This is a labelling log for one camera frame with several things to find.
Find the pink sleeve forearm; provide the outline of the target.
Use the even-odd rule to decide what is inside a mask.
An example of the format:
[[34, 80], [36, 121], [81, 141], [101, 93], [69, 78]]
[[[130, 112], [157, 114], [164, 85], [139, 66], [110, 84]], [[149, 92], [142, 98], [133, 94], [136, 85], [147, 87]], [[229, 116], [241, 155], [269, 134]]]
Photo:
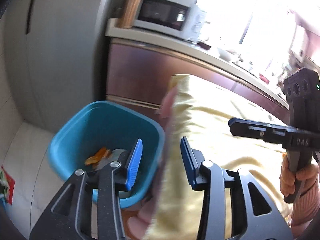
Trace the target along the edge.
[[293, 205], [291, 213], [291, 231], [294, 238], [299, 237], [309, 226], [319, 211], [319, 182], [303, 194]]

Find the person's right hand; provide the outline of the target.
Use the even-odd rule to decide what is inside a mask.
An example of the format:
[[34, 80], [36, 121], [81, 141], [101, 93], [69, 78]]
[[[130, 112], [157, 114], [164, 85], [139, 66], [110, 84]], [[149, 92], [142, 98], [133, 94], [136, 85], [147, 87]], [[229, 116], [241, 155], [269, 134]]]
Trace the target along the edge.
[[295, 182], [305, 181], [302, 193], [306, 193], [315, 184], [318, 179], [319, 166], [315, 160], [311, 161], [311, 164], [306, 165], [299, 171], [293, 173], [289, 170], [289, 161], [287, 156], [283, 157], [280, 174], [280, 191], [284, 197], [288, 197], [290, 194], [294, 194], [296, 186]]

